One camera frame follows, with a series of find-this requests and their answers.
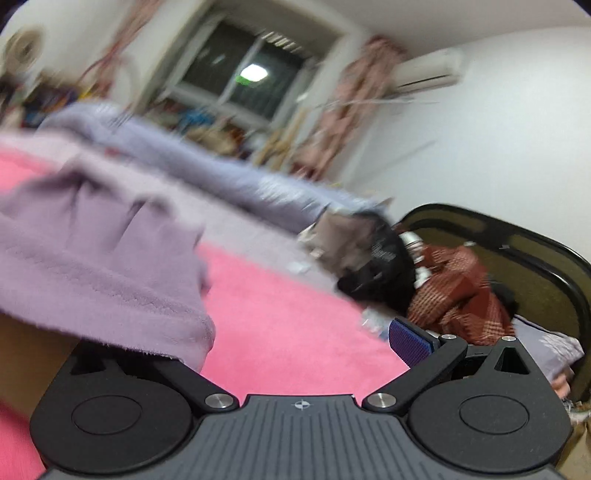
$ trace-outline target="pillow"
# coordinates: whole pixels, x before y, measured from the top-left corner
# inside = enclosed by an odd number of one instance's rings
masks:
[[[513,318],[512,324],[515,336],[550,382],[584,356],[576,338],[549,332],[519,315]]]

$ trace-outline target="pink blanket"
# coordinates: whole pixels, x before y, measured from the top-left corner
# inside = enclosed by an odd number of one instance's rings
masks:
[[[0,189],[47,171],[0,147]],[[406,365],[359,326],[359,309],[283,275],[204,245],[213,287],[206,306],[217,338],[202,374],[233,392],[354,394],[360,401]],[[0,407],[0,480],[33,480],[43,465],[26,422]]]

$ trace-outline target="red plaid cloth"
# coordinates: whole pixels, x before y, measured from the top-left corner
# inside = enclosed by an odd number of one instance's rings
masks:
[[[433,276],[417,291],[408,320],[423,329],[452,333],[473,345],[494,345],[515,335],[511,319],[493,294],[486,269],[466,247],[425,245],[421,266]]]

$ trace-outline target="pink curtain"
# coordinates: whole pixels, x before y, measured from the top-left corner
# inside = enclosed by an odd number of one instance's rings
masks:
[[[345,68],[329,106],[295,152],[294,175],[312,180],[324,176],[330,163],[375,108],[370,103],[354,102],[380,98],[386,91],[390,73],[403,55],[385,37],[373,37],[365,44],[362,56]]]
[[[135,0],[135,4],[119,27],[105,56],[93,63],[82,76],[84,78],[96,69],[96,95],[104,98],[109,96],[117,70],[123,63],[121,58],[123,51],[137,38],[139,32],[152,20],[164,2],[165,0]]]

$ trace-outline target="clothing pile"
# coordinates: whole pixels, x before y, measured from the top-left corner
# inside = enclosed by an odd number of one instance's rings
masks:
[[[427,245],[379,214],[330,209],[299,240],[339,278],[337,288],[350,298],[386,306],[424,330],[451,333],[473,345],[516,336],[550,382],[564,377],[566,384],[569,366],[584,355],[577,339],[516,315],[514,293],[495,281],[468,247]],[[391,318],[386,315],[384,322]],[[384,322],[372,330],[387,331],[379,326]]]

